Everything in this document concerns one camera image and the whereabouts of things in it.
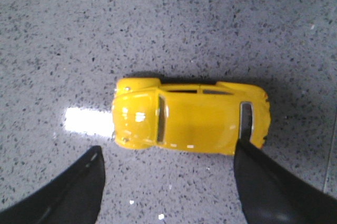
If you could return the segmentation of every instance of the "speckled gray floor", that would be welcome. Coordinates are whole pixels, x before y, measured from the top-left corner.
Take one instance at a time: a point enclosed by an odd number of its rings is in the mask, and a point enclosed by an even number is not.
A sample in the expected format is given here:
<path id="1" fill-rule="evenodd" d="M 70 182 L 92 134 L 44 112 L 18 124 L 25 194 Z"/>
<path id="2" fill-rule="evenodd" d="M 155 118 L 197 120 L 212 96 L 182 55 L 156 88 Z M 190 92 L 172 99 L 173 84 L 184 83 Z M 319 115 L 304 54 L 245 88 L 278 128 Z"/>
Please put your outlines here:
<path id="1" fill-rule="evenodd" d="M 264 151 L 337 197 L 336 51 L 337 0 L 0 0 L 0 209 L 100 144 L 97 223 L 244 223 L 232 157 L 65 130 L 67 108 L 110 110 L 137 72 L 265 88 Z"/>

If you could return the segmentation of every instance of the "toy car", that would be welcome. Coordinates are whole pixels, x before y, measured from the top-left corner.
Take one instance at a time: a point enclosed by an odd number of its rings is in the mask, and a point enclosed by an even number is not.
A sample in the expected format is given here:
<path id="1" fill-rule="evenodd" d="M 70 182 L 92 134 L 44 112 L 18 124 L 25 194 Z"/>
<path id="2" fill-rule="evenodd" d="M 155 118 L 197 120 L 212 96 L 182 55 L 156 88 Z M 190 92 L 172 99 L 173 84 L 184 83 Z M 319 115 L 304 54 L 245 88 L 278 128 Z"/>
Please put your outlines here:
<path id="1" fill-rule="evenodd" d="M 161 84 L 157 78 L 119 80 L 112 115 L 113 138 L 121 147 L 229 155 L 243 135 L 261 148 L 271 121 L 268 95 L 260 87 Z"/>

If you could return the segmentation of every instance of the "silver window trim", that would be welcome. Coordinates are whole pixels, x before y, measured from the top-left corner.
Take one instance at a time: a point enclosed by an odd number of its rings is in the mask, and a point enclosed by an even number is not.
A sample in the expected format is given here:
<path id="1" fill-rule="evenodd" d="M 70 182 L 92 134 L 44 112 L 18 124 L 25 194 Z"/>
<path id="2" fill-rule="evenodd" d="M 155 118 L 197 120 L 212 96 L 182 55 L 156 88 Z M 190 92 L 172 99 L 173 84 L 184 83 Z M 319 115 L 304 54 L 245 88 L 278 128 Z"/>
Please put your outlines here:
<path id="1" fill-rule="evenodd" d="M 251 135 L 249 137 L 249 141 L 251 141 L 252 139 L 252 135 L 253 135 L 253 132 L 254 132 L 254 106 L 251 102 L 248 102 L 248 101 L 245 101 L 245 102 L 241 102 L 240 103 L 240 129 L 239 129 L 239 139 L 241 139 L 241 127 L 242 127 L 242 106 L 244 104 L 249 104 L 251 106 L 251 109 L 252 109 L 252 128 L 251 128 Z"/>

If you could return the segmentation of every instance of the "car hood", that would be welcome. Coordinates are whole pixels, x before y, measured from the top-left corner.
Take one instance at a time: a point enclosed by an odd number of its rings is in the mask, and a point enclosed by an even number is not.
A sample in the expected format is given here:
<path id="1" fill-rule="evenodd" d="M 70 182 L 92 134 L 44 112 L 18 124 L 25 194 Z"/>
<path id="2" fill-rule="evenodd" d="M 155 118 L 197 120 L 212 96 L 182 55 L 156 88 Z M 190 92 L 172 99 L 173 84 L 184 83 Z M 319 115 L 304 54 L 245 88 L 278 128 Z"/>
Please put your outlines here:
<path id="1" fill-rule="evenodd" d="M 233 95 L 181 94 L 165 96 L 165 147 L 234 153 L 239 137 L 240 102 Z"/>
<path id="2" fill-rule="evenodd" d="M 132 92 L 117 96 L 112 104 L 116 142 L 122 138 L 133 143 L 153 144 L 156 138 L 155 91 Z"/>

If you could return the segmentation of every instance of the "car windshield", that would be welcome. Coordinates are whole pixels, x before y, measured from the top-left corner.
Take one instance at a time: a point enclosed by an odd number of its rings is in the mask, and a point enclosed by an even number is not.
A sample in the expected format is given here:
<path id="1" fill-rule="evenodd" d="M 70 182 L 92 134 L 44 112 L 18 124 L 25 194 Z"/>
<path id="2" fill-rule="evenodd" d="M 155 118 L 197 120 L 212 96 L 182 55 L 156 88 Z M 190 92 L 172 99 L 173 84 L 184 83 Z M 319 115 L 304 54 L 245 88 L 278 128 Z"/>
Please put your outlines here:
<path id="1" fill-rule="evenodd" d="M 158 116 L 158 135 L 157 142 L 164 142 L 165 132 L 165 101 L 164 98 L 159 96 L 159 116 Z"/>

